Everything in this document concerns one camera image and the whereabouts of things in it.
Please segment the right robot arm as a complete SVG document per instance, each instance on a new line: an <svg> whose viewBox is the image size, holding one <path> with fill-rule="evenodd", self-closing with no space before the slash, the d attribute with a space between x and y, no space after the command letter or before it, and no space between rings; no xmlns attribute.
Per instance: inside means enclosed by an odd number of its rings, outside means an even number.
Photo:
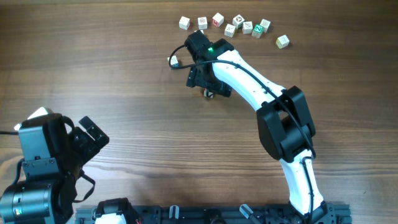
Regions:
<svg viewBox="0 0 398 224"><path fill-rule="evenodd" d="M212 43L200 31L190 34L183 47L192 56L188 87L202 87L205 96L242 96L256 112L259 140L282 165L290 204L307 220L323 203L313 173L316 158L312 137L315 125L305 95L296 86L286 89L266 79L226 40Z"/></svg>

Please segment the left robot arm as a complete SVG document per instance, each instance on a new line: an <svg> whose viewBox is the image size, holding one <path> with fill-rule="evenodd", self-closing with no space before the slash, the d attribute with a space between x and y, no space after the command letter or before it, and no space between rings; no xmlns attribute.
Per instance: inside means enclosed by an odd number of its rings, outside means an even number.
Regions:
<svg viewBox="0 0 398 224"><path fill-rule="evenodd" d="M73 121L52 113L22 122L18 131L23 159L17 164L18 178L1 196L4 223L66 223L77 203L76 182L94 184L83 166L109 143L109 137L85 116Z"/></svg>

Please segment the wooden block red frame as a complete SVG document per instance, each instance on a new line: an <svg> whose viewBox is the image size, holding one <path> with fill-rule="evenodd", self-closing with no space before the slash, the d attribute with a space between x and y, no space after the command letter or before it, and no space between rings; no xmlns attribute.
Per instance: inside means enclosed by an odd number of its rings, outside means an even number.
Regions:
<svg viewBox="0 0 398 224"><path fill-rule="evenodd" d="M204 95L204 97L206 97L206 98L212 98L213 97L213 95L214 95L214 93L213 92L211 92L209 89L204 89L203 90L203 95Z"/></svg>

